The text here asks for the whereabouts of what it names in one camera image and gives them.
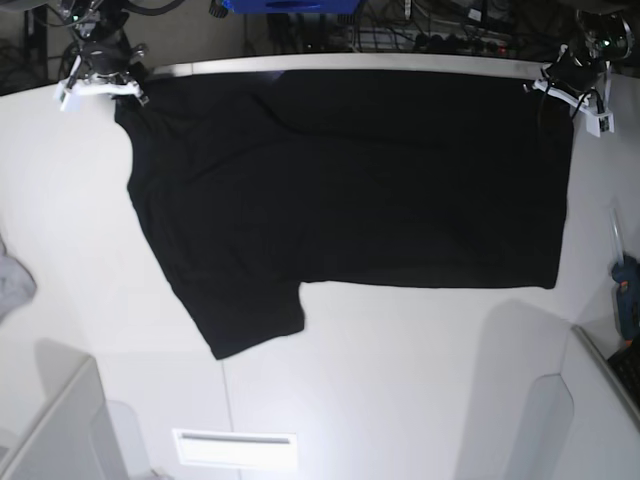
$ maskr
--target white table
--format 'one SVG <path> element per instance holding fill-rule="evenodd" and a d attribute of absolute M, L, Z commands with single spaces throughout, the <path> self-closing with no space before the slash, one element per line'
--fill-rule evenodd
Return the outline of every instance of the white table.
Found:
<path fill-rule="evenodd" d="M 292 68 L 528 79 L 539 71 L 526 62 L 349 54 L 166 72 Z M 39 286 L 33 304 L 0 325 L 0 434 L 22 428 L 55 371 L 74 362 L 57 342 L 97 358 L 107 398 L 137 414 L 151 464 L 181 480 L 238 474 L 179 465 L 174 427 L 298 434 L 297 473 L 244 471 L 243 480 L 499 478 L 528 388 L 560 370 L 570 324 L 584 326 L 605 355 L 616 349 L 608 207 L 618 204 L 627 248 L 640 254 L 637 80 L 614 78 L 615 134 L 593 138 L 577 120 L 554 290 L 304 285 L 303 333 L 224 362 L 208 352 L 142 236 L 126 191 L 131 146 L 113 104 L 94 99 L 60 114 L 51 95 L 0 98 L 0 233 Z M 8 362 L 19 362 L 20 377 Z M 5 385 L 16 394 L 5 395 Z"/>

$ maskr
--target t-shirt sleeve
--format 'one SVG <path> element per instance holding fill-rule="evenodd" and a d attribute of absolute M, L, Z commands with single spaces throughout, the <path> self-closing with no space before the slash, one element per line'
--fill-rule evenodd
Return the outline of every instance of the t-shirt sleeve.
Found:
<path fill-rule="evenodd" d="M 299 288 L 299 282 L 174 284 L 176 295 L 218 360 L 303 330 Z"/>

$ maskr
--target blue bin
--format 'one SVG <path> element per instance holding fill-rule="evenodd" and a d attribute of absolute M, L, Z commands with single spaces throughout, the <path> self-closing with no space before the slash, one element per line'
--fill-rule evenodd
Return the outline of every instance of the blue bin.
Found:
<path fill-rule="evenodd" d="M 235 13 L 338 13 L 352 14 L 359 0 L 223 0 Z"/>

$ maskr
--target black t-shirt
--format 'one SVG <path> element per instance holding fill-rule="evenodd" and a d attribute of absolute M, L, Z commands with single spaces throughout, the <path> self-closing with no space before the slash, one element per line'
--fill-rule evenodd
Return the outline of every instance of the black t-shirt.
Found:
<path fill-rule="evenodd" d="M 302 330 L 301 282 L 555 284 L 572 123 L 521 81 L 299 71 L 145 89 L 147 107 L 116 112 L 129 192 L 218 359 Z"/>

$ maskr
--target rectangular slot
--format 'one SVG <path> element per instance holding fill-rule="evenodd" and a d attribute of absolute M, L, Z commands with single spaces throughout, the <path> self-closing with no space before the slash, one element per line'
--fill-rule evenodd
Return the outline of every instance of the rectangular slot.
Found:
<path fill-rule="evenodd" d="M 295 434 L 247 434 L 173 430 L 183 465 L 291 470 L 298 465 Z"/>

